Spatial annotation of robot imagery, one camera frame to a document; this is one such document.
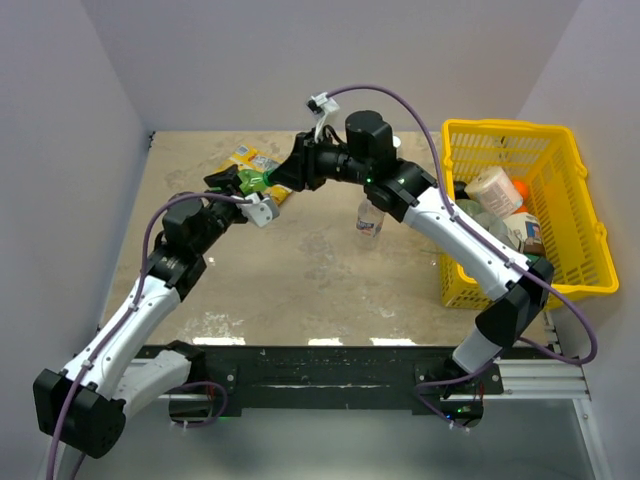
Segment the yellow package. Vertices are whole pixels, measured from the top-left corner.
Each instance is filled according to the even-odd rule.
[[[214,173],[226,170],[234,164],[238,165],[238,168],[240,170],[250,168],[251,170],[264,172],[266,170],[273,170],[279,167],[280,163],[280,161],[274,159],[273,157],[270,157],[266,153],[261,152],[251,145],[240,145],[228,159],[222,162],[220,168],[218,168]],[[284,199],[291,194],[291,192],[292,190],[290,188],[283,187],[281,185],[275,185],[273,187],[267,188],[264,193],[265,195],[271,196],[271,198],[273,198],[273,200],[276,202],[276,205],[280,205],[282,202],[284,202]]]

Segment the white bottle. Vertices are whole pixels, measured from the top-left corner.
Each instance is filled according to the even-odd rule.
[[[400,155],[400,139],[393,137],[393,146],[396,147],[397,155]],[[356,220],[356,231],[358,244],[363,247],[373,248],[377,244],[377,239],[382,230],[385,213],[375,207],[367,198],[364,198],[358,205],[358,219]]]

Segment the table top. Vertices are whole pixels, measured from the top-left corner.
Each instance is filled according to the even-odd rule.
[[[203,191],[202,178],[240,144],[285,159],[294,135],[156,133],[105,319],[133,285],[143,231],[160,205],[179,192]],[[397,135],[402,157],[433,173],[424,138],[413,132]],[[439,135],[434,140],[440,145]],[[199,283],[148,343],[179,339],[196,344],[307,345],[331,339],[334,344],[371,345],[393,339],[404,344],[458,344],[478,312],[442,306],[437,246],[387,216],[378,244],[363,249],[355,229],[363,198],[360,187],[327,182],[315,192],[293,193],[281,205],[280,217],[263,229],[232,226],[205,256],[208,268]],[[527,335],[544,341],[542,322],[534,321]]]

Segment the white wall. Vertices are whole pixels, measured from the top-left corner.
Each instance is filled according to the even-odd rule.
[[[514,117],[580,0],[83,0],[158,130],[300,129],[309,94],[372,82],[429,125]],[[406,113],[378,94],[342,100]]]
[[[614,478],[638,478],[640,409],[640,3],[584,0],[520,117],[569,126],[590,171],[597,214],[607,225],[619,294],[585,302],[601,350],[585,368]],[[584,351],[567,314],[563,343]]]
[[[146,132],[77,0],[3,0],[0,65],[0,476],[34,478],[31,385],[95,333]]]

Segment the orange ball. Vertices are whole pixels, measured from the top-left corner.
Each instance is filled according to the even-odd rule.
[[[522,200],[526,202],[527,198],[529,198],[529,187],[527,187],[527,184],[520,180],[512,180],[511,183],[513,183],[513,186],[516,187],[516,190],[518,190],[518,193],[522,196]]]

